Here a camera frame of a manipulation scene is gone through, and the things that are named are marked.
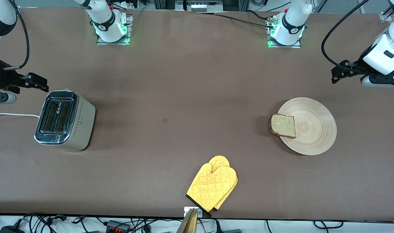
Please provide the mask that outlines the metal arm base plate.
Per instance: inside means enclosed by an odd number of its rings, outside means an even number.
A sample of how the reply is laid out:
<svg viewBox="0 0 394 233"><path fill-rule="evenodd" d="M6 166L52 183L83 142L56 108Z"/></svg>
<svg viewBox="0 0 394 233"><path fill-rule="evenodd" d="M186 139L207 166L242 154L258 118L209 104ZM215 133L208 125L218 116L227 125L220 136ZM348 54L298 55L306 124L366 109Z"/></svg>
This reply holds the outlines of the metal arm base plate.
<svg viewBox="0 0 394 233"><path fill-rule="evenodd" d="M120 25L120 30L124 35L115 42L105 42L99 35L97 35L97 45L118 45L124 46L130 44L131 31L132 31L133 15L127 15L123 20L123 24Z"/></svg>
<svg viewBox="0 0 394 233"><path fill-rule="evenodd" d="M305 30L303 26L297 33L290 34L279 24L279 16L269 17L265 22L271 28L266 29L267 46L269 48L301 48L301 37Z"/></svg>

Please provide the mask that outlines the round wooden plate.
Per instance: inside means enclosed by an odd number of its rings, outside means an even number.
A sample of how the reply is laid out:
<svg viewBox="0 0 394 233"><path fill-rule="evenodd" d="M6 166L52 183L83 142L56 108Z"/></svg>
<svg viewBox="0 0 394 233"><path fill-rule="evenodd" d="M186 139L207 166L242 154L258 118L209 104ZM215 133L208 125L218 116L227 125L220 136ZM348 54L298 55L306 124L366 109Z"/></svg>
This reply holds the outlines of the round wooden plate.
<svg viewBox="0 0 394 233"><path fill-rule="evenodd" d="M296 138L281 136L281 141L301 155L319 155L332 147L337 127L331 112L320 102L297 97L285 102L278 114L294 117Z"/></svg>

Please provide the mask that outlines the black box with red connectors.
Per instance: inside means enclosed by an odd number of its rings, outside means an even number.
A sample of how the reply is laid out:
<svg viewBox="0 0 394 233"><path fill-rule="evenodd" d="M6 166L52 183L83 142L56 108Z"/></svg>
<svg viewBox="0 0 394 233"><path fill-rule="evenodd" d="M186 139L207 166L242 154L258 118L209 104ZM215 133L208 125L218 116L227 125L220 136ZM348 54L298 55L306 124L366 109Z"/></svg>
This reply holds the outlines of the black box with red connectors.
<svg viewBox="0 0 394 233"><path fill-rule="evenodd" d="M120 223L117 221L108 221L106 233L129 233L131 227L129 224Z"/></svg>

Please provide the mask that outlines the yellow quilted oven mitt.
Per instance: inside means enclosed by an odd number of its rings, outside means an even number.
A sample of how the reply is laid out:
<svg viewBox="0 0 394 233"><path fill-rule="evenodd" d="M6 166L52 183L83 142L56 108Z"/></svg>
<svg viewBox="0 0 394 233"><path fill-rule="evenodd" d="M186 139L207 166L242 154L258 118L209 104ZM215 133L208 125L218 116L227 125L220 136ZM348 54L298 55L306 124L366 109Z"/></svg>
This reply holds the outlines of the yellow quilted oven mitt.
<svg viewBox="0 0 394 233"><path fill-rule="evenodd" d="M209 164L212 165L211 173L214 173L218 168L222 166L230 167L230 163L228 159L223 155L217 155L210 159ZM234 190L237 185L238 178L237 176L233 178L235 180L234 184L231 186L231 189L220 199L220 201L213 207L214 211L218 211L219 208L223 205L225 200L229 197L230 193Z"/></svg>
<svg viewBox="0 0 394 233"><path fill-rule="evenodd" d="M210 163L203 164L186 193L186 197L209 217L210 211L219 209L216 205L234 189L238 181L233 168L221 166L216 171L212 168Z"/></svg>

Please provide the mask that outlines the silver two-slot toaster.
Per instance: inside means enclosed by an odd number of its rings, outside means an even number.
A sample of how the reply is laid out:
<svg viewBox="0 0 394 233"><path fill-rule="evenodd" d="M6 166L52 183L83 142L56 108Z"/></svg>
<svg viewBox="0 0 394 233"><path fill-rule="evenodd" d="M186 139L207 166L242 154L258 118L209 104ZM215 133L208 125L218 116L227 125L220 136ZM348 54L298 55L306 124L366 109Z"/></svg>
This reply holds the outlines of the silver two-slot toaster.
<svg viewBox="0 0 394 233"><path fill-rule="evenodd" d="M87 148L95 122L95 107L69 89L49 93L43 103L34 139L66 151Z"/></svg>

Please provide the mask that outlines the silver stand clamp bracket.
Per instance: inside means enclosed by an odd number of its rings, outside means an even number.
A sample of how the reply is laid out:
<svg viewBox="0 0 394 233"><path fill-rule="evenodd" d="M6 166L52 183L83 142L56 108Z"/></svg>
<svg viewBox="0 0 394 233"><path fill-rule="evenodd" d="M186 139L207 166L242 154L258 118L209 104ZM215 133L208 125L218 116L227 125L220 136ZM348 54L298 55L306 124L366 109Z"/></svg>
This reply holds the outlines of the silver stand clamp bracket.
<svg viewBox="0 0 394 233"><path fill-rule="evenodd" d="M184 207L184 217L188 214L191 209L196 209L198 211L198 218L203 217L203 211L198 207Z"/></svg>

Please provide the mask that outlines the gold metal stand bar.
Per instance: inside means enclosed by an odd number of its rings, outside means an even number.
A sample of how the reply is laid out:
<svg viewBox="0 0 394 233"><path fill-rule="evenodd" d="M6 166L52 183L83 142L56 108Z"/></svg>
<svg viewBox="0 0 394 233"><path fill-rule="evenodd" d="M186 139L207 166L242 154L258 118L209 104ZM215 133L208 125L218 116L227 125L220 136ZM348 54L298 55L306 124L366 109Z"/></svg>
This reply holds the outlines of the gold metal stand bar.
<svg viewBox="0 0 394 233"><path fill-rule="evenodd" d="M176 233L196 233L198 221L198 208L190 208L185 215Z"/></svg>

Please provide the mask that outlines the white power strip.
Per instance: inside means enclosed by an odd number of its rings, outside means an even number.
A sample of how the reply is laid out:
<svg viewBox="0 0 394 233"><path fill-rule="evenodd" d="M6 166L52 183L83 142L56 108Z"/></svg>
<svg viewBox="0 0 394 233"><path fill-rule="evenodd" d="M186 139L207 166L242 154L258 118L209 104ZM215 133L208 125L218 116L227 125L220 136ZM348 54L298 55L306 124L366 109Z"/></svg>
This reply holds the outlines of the white power strip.
<svg viewBox="0 0 394 233"><path fill-rule="evenodd" d="M186 10L190 12L210 12L216 9L216 2L209 1L186 1Z"/></svg>

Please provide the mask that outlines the brown bread slice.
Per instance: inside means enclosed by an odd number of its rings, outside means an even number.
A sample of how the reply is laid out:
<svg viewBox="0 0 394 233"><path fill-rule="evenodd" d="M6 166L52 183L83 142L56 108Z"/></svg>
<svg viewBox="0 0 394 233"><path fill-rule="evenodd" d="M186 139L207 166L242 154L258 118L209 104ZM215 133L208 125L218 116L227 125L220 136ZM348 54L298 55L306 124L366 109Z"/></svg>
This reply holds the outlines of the brown bread slice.
<svg viewBox="0 0 394 233"><path fill-rule="evenodd" d="M296 138L296 127L294 116L287 116L282 114L272 115L270 118L270 131L272 134L286 137L289 139Z"/></svg>

